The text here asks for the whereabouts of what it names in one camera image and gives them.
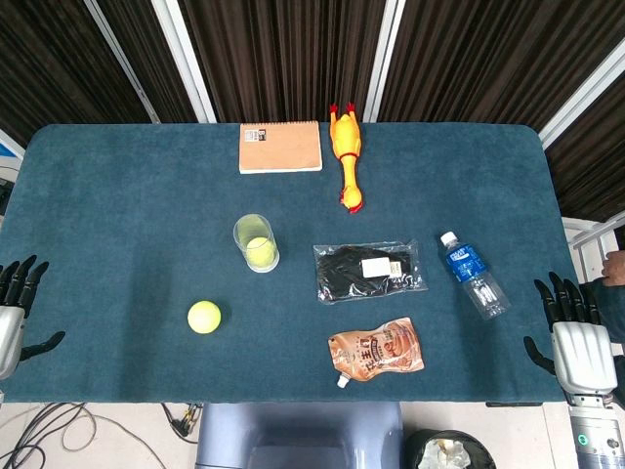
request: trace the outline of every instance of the clear plastic cup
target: clear plastic cup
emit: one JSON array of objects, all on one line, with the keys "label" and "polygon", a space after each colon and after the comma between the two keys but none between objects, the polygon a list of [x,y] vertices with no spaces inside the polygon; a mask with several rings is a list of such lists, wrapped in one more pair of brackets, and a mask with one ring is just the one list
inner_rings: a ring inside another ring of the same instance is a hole
[{"label": "clear plastic cup", "polygon": [[250,213],[239,218],[232,234],[251,270],[263,274],[277,266],[280,253],[275,244],[270,222],[265,217]]}]

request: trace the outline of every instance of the rubber chicken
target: rubber chicken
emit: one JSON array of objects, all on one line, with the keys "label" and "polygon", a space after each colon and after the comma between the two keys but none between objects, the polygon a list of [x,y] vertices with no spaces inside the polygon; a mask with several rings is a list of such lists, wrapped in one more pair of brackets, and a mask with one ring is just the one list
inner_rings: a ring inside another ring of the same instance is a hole
[{"label": "rubber chicken", "polygon": [[337,120],[338,110],[336,105],[330,107],[330,137],[334,154],[343,165],[345,185],[341,191],[341,203],[350,213],[355,213],[362,208],[362,193],[355,180],[355,163],[360,157],[360,129],[353,103],[347,105],[348,113]]}]

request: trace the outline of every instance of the bottle cap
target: bottle cap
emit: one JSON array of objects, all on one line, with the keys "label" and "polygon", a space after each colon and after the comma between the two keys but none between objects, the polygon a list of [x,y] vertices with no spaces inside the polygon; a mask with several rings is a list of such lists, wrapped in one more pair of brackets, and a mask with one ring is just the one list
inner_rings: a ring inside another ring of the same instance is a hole
[{"label": "bottle cap", "polygon": [[453,232],[447,232],[443,236],[440,237],[440,241],[442,242],[442,245],[445,247],[447,247],[452,242],[456,242],[457,240],[458,238]]},{"label": "bottle cap", "polygon": [[347,386],[347,384],[350,382],[350,377],[345,374],[345,373],[341,373],[341,376],[339,376],[339,381],[336,383],[336,385],[343,389]]}]

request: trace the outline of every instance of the person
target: person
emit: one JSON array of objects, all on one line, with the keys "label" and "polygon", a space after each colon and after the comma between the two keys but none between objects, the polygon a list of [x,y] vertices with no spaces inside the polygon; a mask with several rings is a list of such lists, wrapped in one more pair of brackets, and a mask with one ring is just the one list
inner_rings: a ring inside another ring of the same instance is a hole
[{"label": "person", "polygon": [[[602,276],[591,283],[602,324],[612,342],[625,344],[625,250],[608,252]],[[625,357],[614,357],[618,387],[614,397],[625,408]]]},{"label": "person", "polygon": [[625,286],[625,251],[608,252],[604,260],[605,286]]}]

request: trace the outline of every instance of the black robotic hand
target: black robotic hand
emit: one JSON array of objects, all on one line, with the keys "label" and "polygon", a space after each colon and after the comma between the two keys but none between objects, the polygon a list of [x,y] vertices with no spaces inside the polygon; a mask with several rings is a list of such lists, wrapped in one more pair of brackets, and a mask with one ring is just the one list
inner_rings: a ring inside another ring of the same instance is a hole
[{"label": "black robotic hand", "polygon": [[[577,324],[582,323],[597,326],[590,327],[579,325],[579,327],[585,330],[585,333],[589,333],[592,331],[597,332],[604,329],[601,326],[601,319],[599,315],[599,309],[597,307],[597,302],[595,301],[595,297],[590,288],[582,284],[579,286],[578,290],[572,281],[570,281],[569,279],[565,279],[564,281],[562,281],[553,272],[549,272],[549,279],[554,285],[556,299],[554,299],[551,291],[542,281],[535,280],[534,285],[536,286],[536,289],[538,289],[540,296],[543,300],[543,309],[547,318],[547,324],[549,325],[549,331],[552,334],[554,334],[554,324],[559,322],[573,323],[567,324],[568,327],[563,326],[562,331],[570,330],[572,327],[576,328]],[[523,337],[523,345],[525,346],[527,354],[534,363],[553,375],[557,374],[554,361],[547,359],[538,351],[538,349],[536,348],[536,344],[531,337]]]},{"label": "black robotic hand", "polygon": [[42,344],[21,346],[37,285],[48,270],[48,263],[44,262],[29,275],[36,259],[30,256],[21,264],[16,261],[4,270],[0,266],[0,380],[11,376],[19,362],[53,350],[65,336],[64,331],[59,331]]},{"label": "black robotic hand", "polygon": [[554,359],[538,352],[531,337],[523,337],[525,350],[534,363],[556,375],[564,390],[578,467],[623,469],[623,441],[607,399],[617,385],[614,358],[597,302],[586,285],[580,285],[580,295],[570,280],[563,282],[553,272],[549,278],[556,299],[542,281],[534,284],[543,300]]}]

